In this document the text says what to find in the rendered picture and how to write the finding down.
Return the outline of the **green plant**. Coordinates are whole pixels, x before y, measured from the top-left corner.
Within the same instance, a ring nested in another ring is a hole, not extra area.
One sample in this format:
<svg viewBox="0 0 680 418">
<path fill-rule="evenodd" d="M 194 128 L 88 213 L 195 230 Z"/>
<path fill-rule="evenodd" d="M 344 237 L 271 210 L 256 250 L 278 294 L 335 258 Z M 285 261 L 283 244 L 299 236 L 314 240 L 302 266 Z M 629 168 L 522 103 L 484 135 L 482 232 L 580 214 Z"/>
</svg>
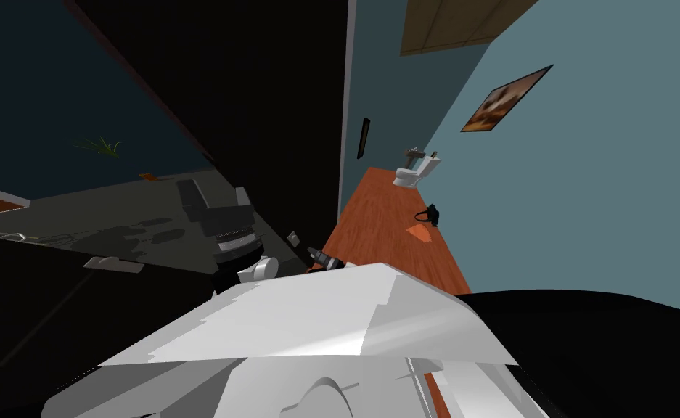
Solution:
<svg viewBox="0 0 680 418">
<path fill-rule="evenodd" d="M 108 155 L 115 159 L 120 158 L 118 147 L 121 145 L 121 142 L 107 142 L 102 137 L 99 137 L 96 140 L 82 139 L 74 141 L 72 145 L 80 149 L 90 150 L 98 155 Z"/>
</svg>

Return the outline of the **black round object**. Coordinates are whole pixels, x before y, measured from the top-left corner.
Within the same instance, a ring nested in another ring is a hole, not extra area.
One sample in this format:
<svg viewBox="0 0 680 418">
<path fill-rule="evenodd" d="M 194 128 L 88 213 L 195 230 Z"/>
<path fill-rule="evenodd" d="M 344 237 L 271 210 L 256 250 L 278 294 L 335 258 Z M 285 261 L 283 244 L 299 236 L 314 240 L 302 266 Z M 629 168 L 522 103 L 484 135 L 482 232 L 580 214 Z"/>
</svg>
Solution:
<svg viewBox="0 0 680 418">
<path fill-rule="evenodd" d="M 440 212 L 434 204 L 428 205 L 424 211 L 414 214 L 414 219 L 423 223 L 430 223 L 434 228 L 438 227 Z"/>
</svg>

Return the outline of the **brown picture in black frame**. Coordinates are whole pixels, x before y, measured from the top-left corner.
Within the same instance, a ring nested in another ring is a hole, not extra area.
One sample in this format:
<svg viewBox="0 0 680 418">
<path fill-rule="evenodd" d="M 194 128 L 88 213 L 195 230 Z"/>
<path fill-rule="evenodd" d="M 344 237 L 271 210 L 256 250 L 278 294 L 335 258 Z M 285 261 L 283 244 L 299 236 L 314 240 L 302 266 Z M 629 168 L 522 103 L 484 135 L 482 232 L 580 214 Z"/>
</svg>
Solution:
<svg viewBox="0 0 680 418">
<path fill-rule="evenodd" d="M 493 89 L 462 127 L 461 132 L 492 131 L 517 103 L 553 68 L 553 65 Z"/>
</svg>

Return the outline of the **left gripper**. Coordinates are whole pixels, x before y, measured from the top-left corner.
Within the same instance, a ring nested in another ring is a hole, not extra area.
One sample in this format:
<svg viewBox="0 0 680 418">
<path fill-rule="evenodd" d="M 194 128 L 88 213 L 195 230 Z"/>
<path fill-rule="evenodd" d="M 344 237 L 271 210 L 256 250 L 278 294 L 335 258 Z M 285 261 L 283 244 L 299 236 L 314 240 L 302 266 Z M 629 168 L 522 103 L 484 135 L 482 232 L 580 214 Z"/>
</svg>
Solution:
<svg viewBox="0 0 680 418">
<path fill-rule="evenodd" d="M 234 189 L 237 205 L 209 208 L 194 179 L 176 182 L 181 204 L 190 222 L 200 222 L 206 237 L 251 233 L 255 225 L 254 208 L 244 187 Z"/>
</svg>

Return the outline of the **narrow black wall frame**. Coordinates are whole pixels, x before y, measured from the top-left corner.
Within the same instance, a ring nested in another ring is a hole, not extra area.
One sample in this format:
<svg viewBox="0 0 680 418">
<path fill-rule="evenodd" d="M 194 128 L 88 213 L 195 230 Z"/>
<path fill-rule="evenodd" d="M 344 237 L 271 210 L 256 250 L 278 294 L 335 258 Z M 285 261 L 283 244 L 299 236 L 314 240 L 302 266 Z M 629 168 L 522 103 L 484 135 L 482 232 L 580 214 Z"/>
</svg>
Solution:
<svg viewBox="0 0 680 418">
<path fill-rule="evenodd" d="M 359 145 L 358 145 L 357 153 L 356 153 L 356 157 L 358 159 L 361 159 L 364 156 L 366 143 L 367 143 L 367 137 L 369 135 L 370 123 L 371 123 L 370 119 L 363 118 L 362 124 L 361 124 L 360 136 L 359 136 Z"/>
</svg>

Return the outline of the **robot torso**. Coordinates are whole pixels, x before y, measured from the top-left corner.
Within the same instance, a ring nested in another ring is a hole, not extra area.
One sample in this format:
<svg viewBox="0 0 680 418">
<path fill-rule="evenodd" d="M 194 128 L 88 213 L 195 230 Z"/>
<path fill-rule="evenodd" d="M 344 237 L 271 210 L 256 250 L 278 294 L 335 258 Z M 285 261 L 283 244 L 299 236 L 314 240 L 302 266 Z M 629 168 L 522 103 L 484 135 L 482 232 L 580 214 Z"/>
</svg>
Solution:
<svg viewBox="0 0 680 418">
<path fill-rule="evenodd" d="M 106 360 L 41 418 L 549 418 L 465 303 L 388 264 L 242 283 Z"/>
</svg>

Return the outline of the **white toilet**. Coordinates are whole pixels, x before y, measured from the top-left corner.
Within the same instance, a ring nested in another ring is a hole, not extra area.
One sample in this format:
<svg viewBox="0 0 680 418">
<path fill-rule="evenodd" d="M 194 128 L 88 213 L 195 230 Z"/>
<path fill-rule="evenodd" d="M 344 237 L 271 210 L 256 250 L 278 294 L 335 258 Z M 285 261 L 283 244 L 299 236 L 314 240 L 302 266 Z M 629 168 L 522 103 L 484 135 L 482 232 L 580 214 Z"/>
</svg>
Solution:
<svg viewBox="0 0 680 418">
<path fill-rule="evenodd" d="M 437 158 L 437 152 L 429 156 L 424 156 L 422 162 L 416 170 L 408 168 L 398 168 L 393 185 L 408 189 L 415 189 L 421 179 L 427 177 L 441 161 Z"/>
</svg>

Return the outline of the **black door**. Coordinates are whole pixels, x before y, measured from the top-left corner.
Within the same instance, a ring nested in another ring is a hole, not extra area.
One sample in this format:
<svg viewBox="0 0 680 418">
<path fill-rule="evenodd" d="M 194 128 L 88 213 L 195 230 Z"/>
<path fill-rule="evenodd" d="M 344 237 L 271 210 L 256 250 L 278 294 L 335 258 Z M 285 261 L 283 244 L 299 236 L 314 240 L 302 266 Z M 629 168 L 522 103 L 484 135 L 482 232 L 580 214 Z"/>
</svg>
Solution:
<svg viewBox="0 0 680 418">
<path fill-rule="evenodd" d="M 0 413 L 45 401 L 213 293 L 207 274 L 90 259 L 0 239 Z"/>
</svg>

